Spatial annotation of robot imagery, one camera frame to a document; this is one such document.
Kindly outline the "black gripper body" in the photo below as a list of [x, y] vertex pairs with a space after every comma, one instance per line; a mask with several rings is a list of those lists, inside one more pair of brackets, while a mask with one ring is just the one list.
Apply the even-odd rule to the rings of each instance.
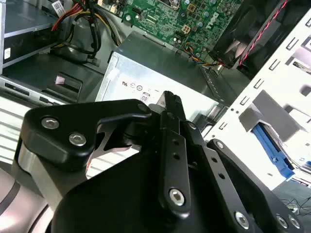
[[71, 190], [54, 233], [233, 233], [234, 190], [217, 153], [188, 122]]

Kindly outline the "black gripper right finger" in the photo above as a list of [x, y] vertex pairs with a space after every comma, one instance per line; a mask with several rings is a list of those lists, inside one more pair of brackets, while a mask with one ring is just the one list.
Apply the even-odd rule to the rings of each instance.
[[174, 112], [186, 139], [192, 210], [181, 233], [303, 233], [305, 227], [220, 140], [205, 142], [186, 120], [181, 98]]

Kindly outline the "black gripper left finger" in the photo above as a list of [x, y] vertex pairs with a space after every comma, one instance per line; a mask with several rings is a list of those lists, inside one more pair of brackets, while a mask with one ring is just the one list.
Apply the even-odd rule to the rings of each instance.
[[21, 161], [26, 150], [70, 177], [85, 169], [96, 153], [132, 145], [143, 152], [161, 127], [180, 125], [174, 96], [170, 91], [162, 94], [161, 113], [137, 99], [34, 108], [24, 117], [17, 159]]

